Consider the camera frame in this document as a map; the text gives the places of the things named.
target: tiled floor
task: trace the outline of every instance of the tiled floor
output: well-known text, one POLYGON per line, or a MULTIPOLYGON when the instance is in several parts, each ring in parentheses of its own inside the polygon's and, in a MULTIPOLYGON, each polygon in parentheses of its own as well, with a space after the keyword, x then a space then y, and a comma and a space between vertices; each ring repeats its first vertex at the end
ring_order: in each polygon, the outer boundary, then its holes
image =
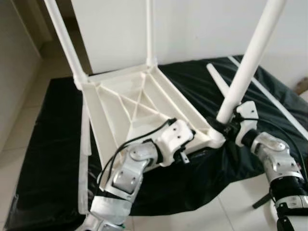
MULTIPOLYGON (((85 69, 90 71, 86 57, 81 55, 85 69)), ((0 154, 0 230, 6 219, 12 193, 32 129, 51 78, 70 76, 62 55, 45 58, 37 79, 0 154)), ((267 203, 257 210, 251 205, 268 192, 264 175, 230 184, 209 204, 193 212, 172 216, 133 217, 127 221, 131 231, 274 231, 275 221, 267 203)))

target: floor tile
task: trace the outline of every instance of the floor tile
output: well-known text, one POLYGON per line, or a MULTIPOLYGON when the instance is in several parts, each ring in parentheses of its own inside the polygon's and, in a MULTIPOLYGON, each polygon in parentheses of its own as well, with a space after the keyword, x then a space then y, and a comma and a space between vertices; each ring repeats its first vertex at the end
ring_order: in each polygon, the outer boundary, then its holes
POLYGON ((276 221, 270 213, 270 202, 258 209, 252 205, 269 192, 265 174, 231 183, 219 199, 235 231, 277 231, 276 221))
POLYGON ((0 222, 6 219, 25 153, 26 148, 0 153, 0 222))
POLYGON ((192 212, 133 217, 135 231, 232 231, 218 199, 192 212))
POLYGON ((3 150, 27 147, 40 107, 23 108, 4 145, 3 150))
POLYGON ((125 221, 125 231, 134 231, 133 217, 128 217, 125 221))

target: metal bracket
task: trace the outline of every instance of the metal bracket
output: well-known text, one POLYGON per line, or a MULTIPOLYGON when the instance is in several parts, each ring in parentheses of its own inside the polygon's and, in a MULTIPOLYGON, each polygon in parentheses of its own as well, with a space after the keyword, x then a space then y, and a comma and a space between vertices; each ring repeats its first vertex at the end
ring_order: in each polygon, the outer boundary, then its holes
MULTIPOLYGON (((259 119, 257 108, 255 102, 247 101, 243 104, 239 105, 236 108, 236 112, 241 115, 242 118, 253 118, 259 119)), ((236 145, 243 147, 242 139, 244 135, 251 129, 257 129, 257 121, 256 120, 243 120, 241 122, 241 128, 239 133, 235 138, 236 145)))
POLYGON ((262 132, 255 138, 251 152, 263 163, 269 183, 287 176, 303 179, 294 158, 290 156, 290 148, 286 142, 262 132))
POLYGON ((190 161, 185 152, 180 152, 183 163, 188 164, 190 161))
POLYGON ((167 167, 174 161, 174 153, 184 144, 193 139, 193 131, 188 127, 183 120, 177 120, 168 127, 155 143, 159 147, 161 154, 164 157, 160 166, 167 167))
POLYGON ((107 220, 97 218, 95 215, 89 213, 83 224, 77 231, 123 231, 124 227, 115 225, 107 220))
POLYGON ((90 212, 101 220, 123 224, 130 213, 131 205, 132 203, 126 200, 95 196, 90 212))
POLYGON ((284 197, 275 203, 275 207, 278 208, 286 203, 289 209, 293 208, 308 208, 308 196, 296 195, 284 197))
POLYGON ((123 164, 106 184, 105 191, 133 202, 143 180, 143 171, 155 164, 158 153, 152 142, 130 145, 125 152, 123 164))

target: white pole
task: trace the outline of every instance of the white pole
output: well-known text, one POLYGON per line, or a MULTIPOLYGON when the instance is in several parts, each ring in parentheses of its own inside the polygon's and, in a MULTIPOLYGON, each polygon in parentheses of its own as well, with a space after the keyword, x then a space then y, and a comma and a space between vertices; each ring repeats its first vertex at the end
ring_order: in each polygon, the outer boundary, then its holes
POLYGON ((88 76, 83 71, 76 51, 74 49, 73 43, 69 37, 67 29, 65 27, 64 21, 61 17, 59 8, 55 0, 45 0, 45 4, 51 20, 53 22, 54 28, 58 34, 59 40, 61 42, 62 48, 68 60, 68 63, 73 72, 74 83, 77 89, 81 90, 81 84, 88 81, 88 76))
POLYGON ((221 94, 226 97, 229 91, 229 86, 227 83, 223 80, 220 73, 215 69, 215 67, 212 64, 206 65, 207 70, 209 71, 211 77, 215 81, 217 87, 219 88, 221 94))
POLYGON ((155 56, 154 48, 154 0, 146 0, 146 48, 147 66, 157 65, 157 59, 155 56))
POLYGON ((278 22, 286 0, 268 0, 256 30, 250 40, 241 65, 230 85, 216 120, 228 123, 233 109, 242 101, 251 79, 260 63, 269 38, 278 22))

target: black tarp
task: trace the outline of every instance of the black tarp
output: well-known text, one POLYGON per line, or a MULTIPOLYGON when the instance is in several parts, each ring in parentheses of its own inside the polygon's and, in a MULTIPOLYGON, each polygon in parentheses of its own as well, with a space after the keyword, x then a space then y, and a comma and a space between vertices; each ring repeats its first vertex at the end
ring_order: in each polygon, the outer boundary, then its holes
MULTIPOLYGON (((230 84, 237 67, 228 58, 206 59, 161 65, 159 68, 204 116, 215 116, 223 101, 206 70, 212 63, 230 84)), ((262 68, 255 78, 308 128, 308 105, 262 68)), ((253 100, 260 118, 279 125, 294 139, 305 159, 307 140, 285 116, 250 84, 243 102, 253 100)), ((5 227, 7 230, 74 230, 84 216, 78 214, 77 188, 82 96, 72 78, 53 79, 48 87, 23 163, 15 197, 5 227)), ((283 134, 266 124, 258 128, 293 145, 283 134)), ((92 136, 89 157, 89 198, 101 167, 92 136)), ((189 156, 190 163, 176 161, 144 174, 144 181, 131 215, 168 215, 199 208, 215 198, 229 183, 263 173, 259 160, 248 148, 226 141, 217 150, 202 150, 189 156)))

